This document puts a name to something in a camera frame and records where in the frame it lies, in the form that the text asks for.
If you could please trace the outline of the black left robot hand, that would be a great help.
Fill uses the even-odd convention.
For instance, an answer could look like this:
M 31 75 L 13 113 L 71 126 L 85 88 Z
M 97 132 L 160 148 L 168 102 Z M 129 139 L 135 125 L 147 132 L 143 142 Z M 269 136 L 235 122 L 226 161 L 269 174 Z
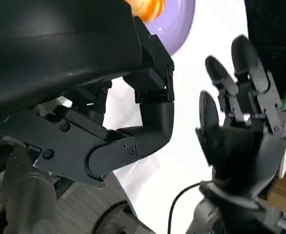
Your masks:
M 0 147 L 37 152 L 34 166 L 105 186 L 108 173 L 171 139 L 174 63 L 124 0 L 0 0 Z M 123 78 L 142 125 L 103 126 Z

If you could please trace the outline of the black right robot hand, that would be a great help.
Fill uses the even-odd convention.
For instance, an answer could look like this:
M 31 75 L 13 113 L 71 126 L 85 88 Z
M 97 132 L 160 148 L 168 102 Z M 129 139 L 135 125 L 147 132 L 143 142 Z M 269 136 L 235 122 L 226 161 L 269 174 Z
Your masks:
M 199 96 L 196 134 L 213 183 L 231 195 L 257 196 L 275 177 L 286 149 L 286 112 L 270 71 L 246 36 L 231 45 L 234 75 L 214 56 L 206 71 L 218 90 Z

